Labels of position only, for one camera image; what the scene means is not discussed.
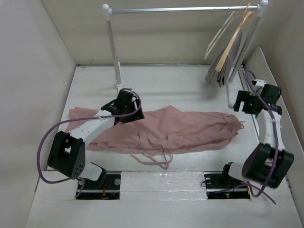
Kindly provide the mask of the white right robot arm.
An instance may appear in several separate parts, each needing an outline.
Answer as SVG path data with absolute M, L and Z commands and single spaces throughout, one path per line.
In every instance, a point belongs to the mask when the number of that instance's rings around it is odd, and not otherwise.
M 259 79 L 249 85 L 252 90 L 239 91 L 233 109 L 256 117 L 259 144 L 243 164 L 226 164 L 219 181 L 231 187 L 237 180 L 251 180 L 275 189 L 294 162 L 294 155 L 286 151 L 281 137 L 282 108 L 276 104 L 281 89 Z

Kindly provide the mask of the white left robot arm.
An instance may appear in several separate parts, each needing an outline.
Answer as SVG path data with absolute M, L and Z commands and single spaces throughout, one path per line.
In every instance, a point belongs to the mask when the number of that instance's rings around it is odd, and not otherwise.
M 79 127 L 55 134 L 47 164 L 65 175 L 67 180 L 89 181 L 95 188 L 106 182 L 106 170 L 86 160 L 86 149 L 93 140 L 117 123 L 128 123 L 144 118 L 140 97 L 129 88 L 119 91 L 115 100 L 101 107 L 92 117 L 81 117 L 69 122 L 83 121 Z

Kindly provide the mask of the pink trousers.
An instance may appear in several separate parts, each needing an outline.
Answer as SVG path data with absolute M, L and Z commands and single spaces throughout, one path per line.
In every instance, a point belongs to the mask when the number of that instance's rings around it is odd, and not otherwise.
M 89 143 L 90 151 L 141 154 L 145 165 L 167 170 L 171 159 L 156 161 L 155 155 L 219 150 L 226 147 L 244 126 L 233 114 L 221 112 L 182 112 L 169 105 L 144 112 L 144 118 L 117 123 Z

